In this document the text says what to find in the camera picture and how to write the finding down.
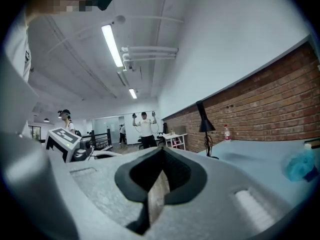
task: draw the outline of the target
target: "ceiling light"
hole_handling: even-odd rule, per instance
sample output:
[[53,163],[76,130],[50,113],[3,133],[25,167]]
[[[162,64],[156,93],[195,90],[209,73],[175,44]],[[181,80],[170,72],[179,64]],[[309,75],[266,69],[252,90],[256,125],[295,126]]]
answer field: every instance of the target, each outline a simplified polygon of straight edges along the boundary
[[115,42],[115,38],[114,38],[114,34],[112,33],[112,29],[110,25],[106,25],[101,27],[106,44],[109,47],[110,53],[112,55],[112,58],[116,64],[117,67],[123,67],[117,46],[116,46],[116,42]]
[[134,90],[133,88],[130,88],[130,89],[129,89],[129,92],[131,93],[132,98],[134,98],[134,99],[137,98],[136,93],[135,93],[135,90]]

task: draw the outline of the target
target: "man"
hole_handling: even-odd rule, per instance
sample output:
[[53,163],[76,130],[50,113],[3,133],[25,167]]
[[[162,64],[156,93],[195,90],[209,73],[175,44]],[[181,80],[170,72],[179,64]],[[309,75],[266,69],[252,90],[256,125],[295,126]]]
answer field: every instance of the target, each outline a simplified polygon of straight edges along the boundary
[[150,147],[157,147],[157,143],[155,141],[155,137],[151,130],[151,124],[156,124],[156,115],[153,113],[153,122],[150,119],[147,119],[147,113],[142,112],[141,117],[142,120],[136,123],[136,116],[133,117],[133,126],[141,127],[141,140],[143,144],[143,149],[147,149]]
[[[69,7],[83,1],[85,0],[30,0],[21,9],[20,14],[17,15],[8,30],[1,52],[4,52],[24,81],[28,82],[31,68],[31,53],[28,43],[29,23],[41,15],[67,12]],[[26,137],[30,136],[28,122],[25,124],[22,134]]]
[[126,127],[123,125],[120,129],[120,143],[123,141],[124,144],[126,144]]
[[68,109],[63,110],[60,113],[61,120],[64,121],[64,128],[68,130],[70,133],[75,134],[75,125],[71,121],[70,115],[71,113]]

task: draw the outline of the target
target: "brick wall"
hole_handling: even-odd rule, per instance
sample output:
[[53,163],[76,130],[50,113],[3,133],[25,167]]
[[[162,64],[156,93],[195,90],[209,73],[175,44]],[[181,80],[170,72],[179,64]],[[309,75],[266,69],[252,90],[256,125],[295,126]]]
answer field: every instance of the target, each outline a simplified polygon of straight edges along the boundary
[[[320,137],[319,61],[305,43],[273,64],[203,101],[216,131],[213,144],[224,139],[224,125],[231,139],[288,141]],[[198,132],[200,115],[195,105],[164,119],[168,129],[186,126],[187,148],[205,149]]]

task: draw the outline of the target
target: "black desk lamp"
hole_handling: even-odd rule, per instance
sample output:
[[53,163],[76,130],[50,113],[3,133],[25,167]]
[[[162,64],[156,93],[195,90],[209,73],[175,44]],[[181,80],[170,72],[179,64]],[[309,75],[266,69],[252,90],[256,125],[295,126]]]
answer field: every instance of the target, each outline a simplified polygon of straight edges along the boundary
[[198,111],[199,111],[199,114],[200,114],[200,117],[201,117],[201,123],[200,123],[199,132],[200,133],[205,133],[204,146],[205,146],[205,150],[206,150],[206,156],[207,157],[211,157],[211,158],[215,158],[215,159],[219,159],[216,156],[211,156],[213,143],[212,143],[211,136],[208,135],[208,132],[215,131],[216,129],[212,125],[212,123],[209,121],[209,119],[207,118],[207,114],[206,114],[203,102],[201,100],[199,100],[195,104],[198,107]]

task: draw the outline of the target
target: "white ceiling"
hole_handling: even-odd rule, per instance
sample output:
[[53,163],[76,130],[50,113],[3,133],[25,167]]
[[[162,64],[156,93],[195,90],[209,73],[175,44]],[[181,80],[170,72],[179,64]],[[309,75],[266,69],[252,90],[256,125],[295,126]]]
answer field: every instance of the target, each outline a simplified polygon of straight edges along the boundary
[[[28,36],[34,70],[28,83],[39,94],[34,111],[56,113],[81,101],[131,99],[129,88],[138,91],[138,99],[156,97],[171,61],[136,63],[136,71],[125,73],[129,86],[124,86],[101,27],[114,22],[119,51],[126,46],[178,48],[183,23],[137,16],[184,20],[189,6],[190,0],[113,0],[105,11],[93,7],[90,12],[47,15],[31,22]],[[118,15],[125,16],[124,23],[116,20]]]

